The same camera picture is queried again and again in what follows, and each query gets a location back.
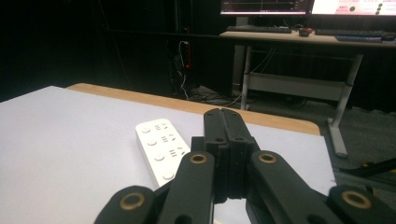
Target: desk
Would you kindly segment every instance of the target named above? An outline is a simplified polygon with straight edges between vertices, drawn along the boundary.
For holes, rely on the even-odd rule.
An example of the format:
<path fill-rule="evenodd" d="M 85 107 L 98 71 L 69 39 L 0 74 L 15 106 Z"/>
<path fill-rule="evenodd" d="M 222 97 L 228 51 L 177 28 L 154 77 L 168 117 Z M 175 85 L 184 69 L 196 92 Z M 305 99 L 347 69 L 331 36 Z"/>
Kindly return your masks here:
<path fill-rule="evenodd" d="M 93 223 L 118 190 L 153 189 L 134 127 L 169 119 L 190 146 L 192 136 L 203 135 L 201 112 L 207 106 L 213 108 L 88 84 L 47 87 L 1 103 L 0 223 Z M 175 109 L 181 107 L 194 112 Z M 314 124 L 252 112 L 244 119 L 306 127 L 300 133 L 247 123 L 261 149 L 283 156 L 312 189 L 328 194 L 335 186 L 323 137 L 308 133 Z M 247 218 L 243 200 L 215 206 L 215 219 L 223 224 L 248 223 Z"/>
<path fill-rule="evenodd" d="M 352 91 L 355 77 L 358 74 L 363 54 L 362 49 L 396 49 L 395 44 L 378 44 L 378 43 L 362 43 L 362 42 L 343 42 L 337 41 L 333 36 L 310 35 L 309 37 L 300 37 L 298 32 L 291 34 L 269 34 L 269 33 L 250 33 L 250 32 L 225 32 L 221 36 L 240 37 L 245 39 L 277 41 L 280 43 L 295 44 L 295 47 L 301 45 L 306 47 L 307 44 L 316 46 L 334 48 L 340 50 L 340 47 L 352 49 L 355 52 L 352 66 L 349 70 L 348 77 L 345 82 L 334 82 L 315 80 L 300 77 L 283 77 L 268 74 L 258 74 L 250 72 L 250 56 L 252 47 L 247 46 L 247 56 L 245 63 L 241 109 L 247 108 L 248 89 L 259 91 L 272 91 L 285 94 L 294 94 L 305 97 L 313 97 L 319 99 L 338 101 L 336 114 L 333 119 L 328 119 L 328 126 L 332 136 L 332 144 L 335 154 L 339 157 L 347 156 L 347 149 L 340 133 L 339 124 L 344 114 L 347 100 Z"/>

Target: desk leg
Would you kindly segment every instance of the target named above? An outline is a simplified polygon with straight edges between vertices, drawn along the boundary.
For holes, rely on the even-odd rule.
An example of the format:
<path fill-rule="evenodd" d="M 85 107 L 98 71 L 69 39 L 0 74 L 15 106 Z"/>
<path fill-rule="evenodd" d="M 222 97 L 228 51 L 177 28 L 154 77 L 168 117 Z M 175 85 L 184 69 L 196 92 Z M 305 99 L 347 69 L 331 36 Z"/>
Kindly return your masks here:
<path fill-rule="evenodd" d="M 247 98 L 248 98 L 248 75 L 250 74 L 250 56 L 251 56 L 251 46 L 247 46 L 247 57 L 245 60 L 245 71 L 244 71 L 244 81 L 242 83 L 242 95 L 241 95 L 241 109 L 247 109 Z"/>
<path fill-rule="evenodd" d="M 345 108 L 347 106 L 347 100 L 349 98 L 349 95 L 352 92 L 353 83 L 355 81 L 356 75 L 358 74 L 359 66 L 361 65 L 362 58 L 363 58 L 362 54 L 358 54 L 355 56 L 355 60 L 353 61 L 352 67 L 349 71 L 349 75 L 346 80 L 346 85 L 341 94 L 341 99 L 337 106 L 335 118 L 327 120 L 330 134 L 332 136 L 332 145 L 335 150 L 335 155 L 341 158 L 347 157 L 347 149 L 344 144 L 343 137 L 340 133 L 339 124 L 341 121 L 341 117 L 343 117 Z"/>

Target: wooden edge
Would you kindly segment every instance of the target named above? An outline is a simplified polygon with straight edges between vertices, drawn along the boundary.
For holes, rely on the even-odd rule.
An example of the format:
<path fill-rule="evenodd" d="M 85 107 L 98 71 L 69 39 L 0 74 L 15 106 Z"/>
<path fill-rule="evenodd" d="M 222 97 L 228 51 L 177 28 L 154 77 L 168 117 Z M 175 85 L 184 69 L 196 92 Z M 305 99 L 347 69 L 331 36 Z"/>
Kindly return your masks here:
<path fill-rule="evenodd" d="M 205 105 L 195 102 L 182 101 L 178 99 L 145 94 L 135 91 L 124 91 L 109 87 L 96 86 L 87 83 L 78 83 L 73 86 L 67 87 L 69 90 L 82 91 L 86 93 L 133 101 L 147 105 L 158 105 L 162 107 L 183 110 L 186 112 L 204 114 L 206 111 L 213 108 L 221 108 L 221 106 Z M 279 116 L 261 114 L 246 110 L 233 109 L 239 113 L 243 120 L 247 123 L 258 124 L 262 126 L 295 131 L 300 133 L 310 133 L 320 135 L 319 127 L 317 124 L 302 120 L 302 119 L 289 119 Z"/>

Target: round button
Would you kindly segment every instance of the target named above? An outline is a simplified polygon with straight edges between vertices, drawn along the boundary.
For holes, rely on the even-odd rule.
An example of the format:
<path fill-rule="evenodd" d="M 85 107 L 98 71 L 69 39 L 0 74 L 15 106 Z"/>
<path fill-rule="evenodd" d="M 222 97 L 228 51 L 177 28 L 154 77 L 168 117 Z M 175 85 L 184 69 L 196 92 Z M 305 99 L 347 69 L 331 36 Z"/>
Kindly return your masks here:
<path fill-rule="evenodd" d="M 163 174 L 163 179 L 165 179 L 165 180 L 171 180 L 174 176 L 175 176 L 175 175 L 174 175 L 174 173 L 172 173 L 172 172 L 165 172 L 165 173 Z"/>
<path fill-rule="evenodd" d="M 155 146 L 155 144 L 157 144 L 157 141 L 155 141 L 155 140 L 149 140 L 148 141 L 148 145 L 151 146 L 151 147 Z"/>
<path fill-rule="evenodd" d="M 142 133 L 149 133 L 150 129 L 149 128 L 143 128 Z"/>
<path fill-rule="evenodd" d="M 162 161 L 164 158 L 165 158 L 165 156 L 164 156 L 163 154 L 159 153 L 159 154 L 157 154 L 157 155 L 154 157 L 154 160 L 156 160 L 156 161 Z"/>

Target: power strip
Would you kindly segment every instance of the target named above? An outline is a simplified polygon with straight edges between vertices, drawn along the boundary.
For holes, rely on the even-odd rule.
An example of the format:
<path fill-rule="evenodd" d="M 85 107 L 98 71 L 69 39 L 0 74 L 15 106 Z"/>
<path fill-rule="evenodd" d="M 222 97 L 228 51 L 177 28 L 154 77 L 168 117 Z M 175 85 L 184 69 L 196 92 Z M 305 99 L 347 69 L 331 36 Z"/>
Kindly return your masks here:
<path fill-rule="evenodd" d="M 155 188 L 159 188 L 176 176 L 181 159 L 191 150 L 168 119 L 140 123 L 135 129 Z"/>

